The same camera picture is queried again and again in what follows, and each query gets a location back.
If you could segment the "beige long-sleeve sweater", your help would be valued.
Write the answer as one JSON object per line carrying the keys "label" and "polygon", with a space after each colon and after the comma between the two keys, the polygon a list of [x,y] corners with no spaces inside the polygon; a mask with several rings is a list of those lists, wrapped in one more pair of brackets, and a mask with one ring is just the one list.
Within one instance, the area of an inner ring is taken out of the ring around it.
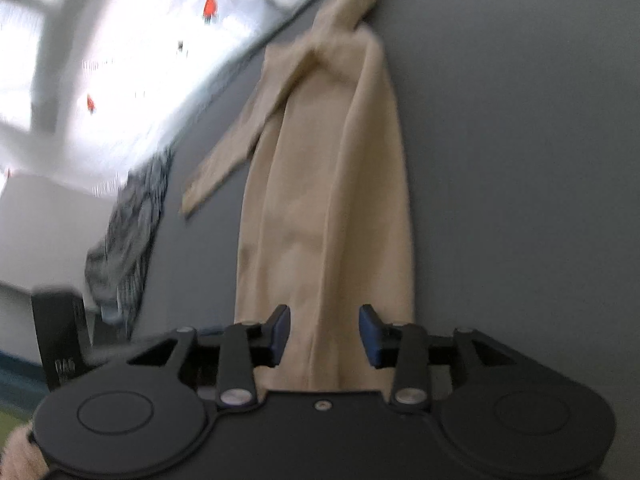
{"label": "beige long-sleeve sweater", "polygon": [[201,210],[248,165],[234,317],[291,310],[281,363],[260,388],[389,392],[358,330],[370,304],[413,318],[413,246],[406,160],[385,50],[363,21],[378,0],[326,0],[311,28],[270,44],[250,99],[186,185]]}

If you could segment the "grey checked crumpled garment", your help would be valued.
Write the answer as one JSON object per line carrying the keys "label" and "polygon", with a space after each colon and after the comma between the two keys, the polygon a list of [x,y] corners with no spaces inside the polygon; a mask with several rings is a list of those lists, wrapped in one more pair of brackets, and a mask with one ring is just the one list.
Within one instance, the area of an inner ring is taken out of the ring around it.
{"label": "grey checked crumpled garment", "polygon": [[130,338],[168,187],[174,153],[164,148],[128,174],[106,232],[88,251],[85,280],[102,321]]}

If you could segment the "black device with label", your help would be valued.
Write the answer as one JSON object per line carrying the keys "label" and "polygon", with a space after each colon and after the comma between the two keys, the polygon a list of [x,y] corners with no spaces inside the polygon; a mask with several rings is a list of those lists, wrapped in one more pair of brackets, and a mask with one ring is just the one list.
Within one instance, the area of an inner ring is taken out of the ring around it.
{"label": "black device with label", "polygon": [[84,300],[72,288],[36,289],[30,300],[41,365],[50,391],[88,373]]}

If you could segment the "white flat board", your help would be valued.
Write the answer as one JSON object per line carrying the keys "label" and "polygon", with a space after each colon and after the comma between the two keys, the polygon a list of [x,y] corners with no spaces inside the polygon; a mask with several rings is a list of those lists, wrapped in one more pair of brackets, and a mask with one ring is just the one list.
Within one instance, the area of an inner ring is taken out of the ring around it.
{"label": "white flat board", "polygon": [[89,249],[106,232],[114,200],[54,181],[12,174],[1,191],[1,283],[86,291]]}

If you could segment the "translucent printed storage bag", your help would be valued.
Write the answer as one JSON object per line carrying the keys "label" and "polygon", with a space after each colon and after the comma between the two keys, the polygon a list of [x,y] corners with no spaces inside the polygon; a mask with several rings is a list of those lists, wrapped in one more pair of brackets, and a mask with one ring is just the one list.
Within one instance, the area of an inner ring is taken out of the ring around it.
{"label": "translucent printed storage bag", "polygon": [[309,0],[1,0],[1,172],[106,194]]}

